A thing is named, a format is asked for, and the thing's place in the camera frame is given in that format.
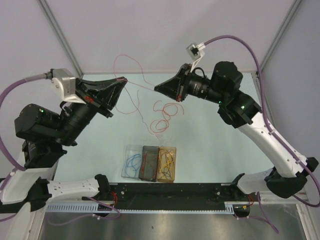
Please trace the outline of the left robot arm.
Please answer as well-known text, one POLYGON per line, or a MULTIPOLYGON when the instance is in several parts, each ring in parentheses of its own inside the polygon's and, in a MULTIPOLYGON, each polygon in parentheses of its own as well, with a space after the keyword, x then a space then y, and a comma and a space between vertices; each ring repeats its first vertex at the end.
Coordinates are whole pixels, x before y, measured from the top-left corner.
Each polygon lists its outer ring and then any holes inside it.
POLYGON ((0 149, 13 164, 13 170, 0 181, 0 211, 11 222, 8 240, 29 236, 33 213, 54 200, 84 198, 101 203, 111 194, 108 178, 97 174, 76 182, 57 182, 42 178, 66 154, 64 147, 75 146, 76 138, 96 114, 112 116, 112 109, 127 83, 124 77, 103 81, 71 79, 77 100, 55 113, 36 104, 27 105, 15 119, 16 136, 23 139, 25 163, 20 165, 5 145, 0 149))

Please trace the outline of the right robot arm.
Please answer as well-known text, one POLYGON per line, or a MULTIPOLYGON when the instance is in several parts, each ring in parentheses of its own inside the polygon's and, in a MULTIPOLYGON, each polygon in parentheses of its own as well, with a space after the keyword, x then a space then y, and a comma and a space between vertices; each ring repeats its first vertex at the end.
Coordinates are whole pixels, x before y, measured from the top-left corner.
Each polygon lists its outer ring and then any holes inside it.
POLYGON ((211 78, 196 74, 191 64, 185 63, 174 77, 154 90, 177 102, 191 95, 218 104, 222 120, 249 137, 273 163, 273 168, 266 171, 239 174, 230 188, 235 200, 242 201, 248 194, 261 191, 287 199, 303 189, 319 162, 298 153, 264 119, 260 105, 240 90, 242 79, 243 74, 233 62, 218 62, 211 78))

